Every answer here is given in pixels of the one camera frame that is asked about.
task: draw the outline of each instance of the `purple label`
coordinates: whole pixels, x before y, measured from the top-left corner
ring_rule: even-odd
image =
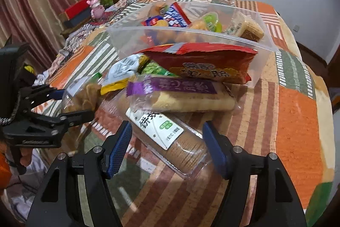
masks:
[[[213,83],[209,80],[145,76],[143,82],[129,83],[126,95],[143,95],[153,91],[217,94]]]

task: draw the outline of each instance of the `green snack package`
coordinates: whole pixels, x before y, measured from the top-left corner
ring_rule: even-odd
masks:
[[[158,74],[162,76],[177,76],[171,73],[170,71],[166,70],[165,68],[162,68],[155,61],[151,61],[150,63],[148,63],[142,70],[141,74]]]

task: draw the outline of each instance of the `robotic arm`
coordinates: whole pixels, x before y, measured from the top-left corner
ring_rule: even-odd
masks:
[[[50,100],[60,100],[64,90],[48,85],[22,87],[22,69],[27,44],[6,45],[0,49],[0,140],[5,140],[6,153],[13,174],[25,174],[20,164],[20,147],[59,148],[69,127],[92,121],[94,112],[83,110],[60,114],[57,117],[39,115],[31,110]]]

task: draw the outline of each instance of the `blue snack package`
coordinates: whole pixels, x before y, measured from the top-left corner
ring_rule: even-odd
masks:
[[[187,27],[191,24],[177,2],[171,4],[169,9],[165,12],[163,19],[166,20],[171,27]]]
[[[147,20],[142,22],[142,25],[153,26],[157,23],[157,21],[160,21],[160,20],[163,20],[163,17],[161,17],[161,16],[149,17]]]

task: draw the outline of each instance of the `plastic storage box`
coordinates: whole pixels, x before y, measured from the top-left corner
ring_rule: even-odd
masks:
[[[237,11],[240,11],[254,19],[263,29],[265,35],[258,42],[253,42],[235,36],[199,29],[143,26],[141,22],[147,19],[148,12],[152,7],[151,3],[107,28],[112,44],[118,49],[119,57],[122,59],[137,51],[153,46],[147,39],[147,36],[150,35],[153,38],[159,38],[159,40],[154,40],[153,42],[156,45],[175,43],[176,41],[172,39],[167,40],[167,38],[178,37],[179,34],[182,34],[185,38],[190,38],[190,42],[225,43],[250,47],[258,51],[258,54],[248,69],[248,74],[252,80],[246,83],[246,86],[253,88],[261,76],[262,69],[266,65],[270,53],[277,49],[260,14],[258,12],[220,4],[198,2],[178,2],[178,4],[191,21],[200,18],[208,12],[216,12],[222,24],[222,30],[227,29],[231,24],[233,15],[235,15]]]

